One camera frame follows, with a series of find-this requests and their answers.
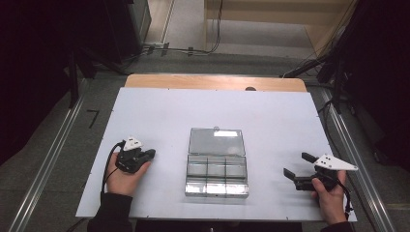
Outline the wooden table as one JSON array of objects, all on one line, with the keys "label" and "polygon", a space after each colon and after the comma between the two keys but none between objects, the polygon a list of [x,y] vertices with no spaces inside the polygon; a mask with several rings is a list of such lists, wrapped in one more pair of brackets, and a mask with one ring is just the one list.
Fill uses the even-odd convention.
[{"label": "wooden table", "polygon": [[207,74],[131,74],[126,87],[200,90],[250,90],[301,92],[307,87],[300,78],[253,77]]}]

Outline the wooden platform step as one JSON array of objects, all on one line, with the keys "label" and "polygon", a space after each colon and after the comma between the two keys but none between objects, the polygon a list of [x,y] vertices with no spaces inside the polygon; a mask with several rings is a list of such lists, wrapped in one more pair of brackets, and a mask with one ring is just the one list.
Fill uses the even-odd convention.
[{"label": "wooden platform step", "polygon": [[315,54],[323,56],[337,31],[349,21],[358,0],[202,0],[204,21],[274,22],[303,25]]}]

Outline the black curtain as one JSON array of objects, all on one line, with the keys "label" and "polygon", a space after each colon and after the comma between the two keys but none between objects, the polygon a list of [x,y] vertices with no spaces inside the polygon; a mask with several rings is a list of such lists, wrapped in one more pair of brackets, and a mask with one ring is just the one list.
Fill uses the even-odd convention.
[{"label": "black curtain", "polygon": [[344,36],[346,90],[383,132],[375,147],[410,172],[410,0],[358,0]]},{"label": "black curtain", "polygon": [[70,93],[68,52],[92,0],[0,0],[0,165]]}]

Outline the person's right hand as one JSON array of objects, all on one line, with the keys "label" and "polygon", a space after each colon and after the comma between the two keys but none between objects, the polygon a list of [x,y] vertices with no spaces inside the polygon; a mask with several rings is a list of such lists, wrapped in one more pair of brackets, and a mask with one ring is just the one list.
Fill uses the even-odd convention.
[{"label": "person's right hand", "polygon": [[327,191],[323,183],[314,178],[311,180],[314,186],[312,197],[319,198],[320,213],[328,225],[346,222],[343,208],[344,191],[340,185],[336,185],[332,190]]}]

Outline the black tripod stand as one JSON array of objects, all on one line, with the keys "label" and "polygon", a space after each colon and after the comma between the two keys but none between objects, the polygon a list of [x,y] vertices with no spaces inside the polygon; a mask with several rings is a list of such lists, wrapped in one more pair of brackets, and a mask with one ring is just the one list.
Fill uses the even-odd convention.
[{"label": "black tripod stand", "polygon": [[331,104],[337,113],[340,114],[340,95],[344,78],[344,64],[344,60],[338,55],[327,54],[320,58],[307,60],[301,67],[285,72],[281,77],[295,78],[301,73],[305,73],[308,70],[322,65],[322,69],[316,76],[316,79],[319,83],[327,83],[331,78],[334,79],[333,96],[327,102],[327,105]]},{"label": "black tripod stand", "polygon": [[111,71],[114,71],[121,75],[129,75],[129,73],[124,69],[120,68],[118,65],[114,64],[108,59],[102,57],[100,54],[91,50],[90,48],[80,46],[71,47],[68,52],[68,68],[71,93],[70,108],[73,108],[74,105],[79,101],[77,69],[80,69],[85,78],[94,78],[97,73],[96,68],[93,66],[94,61],[99,62]]}]

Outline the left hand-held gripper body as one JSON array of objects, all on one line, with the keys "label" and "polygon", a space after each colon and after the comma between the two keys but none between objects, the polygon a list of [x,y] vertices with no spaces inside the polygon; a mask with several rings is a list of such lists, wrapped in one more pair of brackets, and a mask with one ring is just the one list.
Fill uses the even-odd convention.
[{"label": "left hand-held gripper body", "polygon": [[143,164],[142,143],[130,136],[124,141],[115,162],[116,166],[127,173],[135,173]]}]

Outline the metal floor rail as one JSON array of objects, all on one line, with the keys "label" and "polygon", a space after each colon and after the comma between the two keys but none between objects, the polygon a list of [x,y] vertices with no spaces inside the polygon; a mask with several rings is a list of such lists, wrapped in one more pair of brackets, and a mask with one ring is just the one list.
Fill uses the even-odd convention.
[{"label": "metal floor rail", "polygon": [[54,140],[48,149],[44,161],[38,170],[30,188],[26,191],[22,203],[14,217],[8,232],[24,232],[30,217],[32,216],[36,206],[44,191],[45,185],[49,176],[58,160],[61,150],[64,147],[67,137],[70,134],[73,123],[77,118],[79,110],[84,102],[84,97],[90,87],[90,80],[82,79],[79,85],[79,97],[72,108],[68,110],[62,125],[59,128]]},{"label": "metal floor rail", "polygon": [[334,154],[339,158],[351,161],[359,168],[355,173],[348,175],[351,189],[357,198],[355,208],[364,214],[374,232],[396,232],[388,210],[373,183],[370,172],[362,159],[362,154],[357,148],[343,116],[331,103],[333,99],[331,91],[322,89],[319,93],[324,102],[321,112],[324,129]]}]

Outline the black cabinet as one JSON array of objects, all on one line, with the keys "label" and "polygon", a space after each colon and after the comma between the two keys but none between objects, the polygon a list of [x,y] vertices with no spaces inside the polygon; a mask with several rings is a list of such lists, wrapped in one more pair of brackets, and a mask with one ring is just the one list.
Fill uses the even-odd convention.
[{"label": "black cabinet", "polygon": [[118,61],[140,54],[152,22],[148,0],[104,1],[118,51]]}]

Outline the person's left hand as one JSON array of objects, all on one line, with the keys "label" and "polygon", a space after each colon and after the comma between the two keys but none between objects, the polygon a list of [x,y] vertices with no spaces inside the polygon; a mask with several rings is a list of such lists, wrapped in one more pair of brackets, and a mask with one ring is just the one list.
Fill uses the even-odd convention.
[{"label": "person's left hand", "polygon": [[144,163],[140,169],[131,174],[123,172],[115,165],[116,159],[113,159],[107,168],[106,187],[107,191],[115,194],[133,196],[140,180],[149,169],[151,162]]}]

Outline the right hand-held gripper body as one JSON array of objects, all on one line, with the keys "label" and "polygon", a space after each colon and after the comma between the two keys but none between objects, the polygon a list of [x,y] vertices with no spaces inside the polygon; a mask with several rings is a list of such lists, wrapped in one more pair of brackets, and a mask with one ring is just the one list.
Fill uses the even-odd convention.
[{"label": "right hand-held gripper body", "polygon": [[309,177],[295,177],[296,190],[314,190],[311,180],[317,178],[330,191],[337,185],[339,170],[357,171],[358,167],[334,156],[323,155],[314,163],[314,170],[316,173]]}]

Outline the clear plastic compartment box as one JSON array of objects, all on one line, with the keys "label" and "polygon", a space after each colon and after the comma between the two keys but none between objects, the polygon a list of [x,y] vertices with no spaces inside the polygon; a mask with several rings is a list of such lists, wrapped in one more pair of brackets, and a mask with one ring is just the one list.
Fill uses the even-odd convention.
[{"label": "clear plastic compartment box", "polygon": [[186,196],[247,198],[248,165],[241,130],[192,128]]}]

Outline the white board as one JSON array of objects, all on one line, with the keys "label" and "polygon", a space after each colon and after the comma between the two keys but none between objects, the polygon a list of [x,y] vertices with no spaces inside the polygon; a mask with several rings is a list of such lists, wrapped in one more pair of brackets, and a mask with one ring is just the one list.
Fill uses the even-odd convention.
[{"label": "white board", "polygon": [[[187,197],[185,179],[193,128],[239,130],[249,171],[249,197]],[[77,208],[83,218],[100,206],[103,170],[111,148],[133,135],[156,150],[140,182],[133,218],[318,221],[316,202],[297,191],[283,169],[309,176],[302,159],[331,149],[308,92],[177,90],[123,88],[113,106],[85,191]]]}]

